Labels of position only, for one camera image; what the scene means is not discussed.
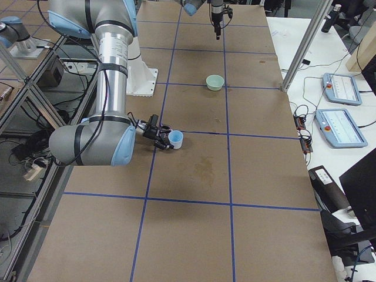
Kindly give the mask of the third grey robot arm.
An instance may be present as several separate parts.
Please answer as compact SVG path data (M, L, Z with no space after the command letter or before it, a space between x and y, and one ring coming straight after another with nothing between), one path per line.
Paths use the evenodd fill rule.
M31 37L17 16L1 18L1 43L17 59L37 59L44 48L43 42Z

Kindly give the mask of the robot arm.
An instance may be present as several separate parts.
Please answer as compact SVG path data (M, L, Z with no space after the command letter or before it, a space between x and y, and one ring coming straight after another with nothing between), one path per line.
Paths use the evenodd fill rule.
M172 149L171 128L157 125L158 116L147 122L126 113L129 76L128 47L137 36L133 1L51 1L49 23L57 31L76 38L98 40L96 112L77 125L55 129L49 148L65 165L122 166L132 159L136 132L154 146Z
M221 31L224 29L224 27L221 26L223 16L228 15L230 20L233 17L233 10L222 0L176 0L176 2L183 8L188 16L195 15L203 5L208 5L209 19L214 28L214 33L216 34L217 40L220 39Z

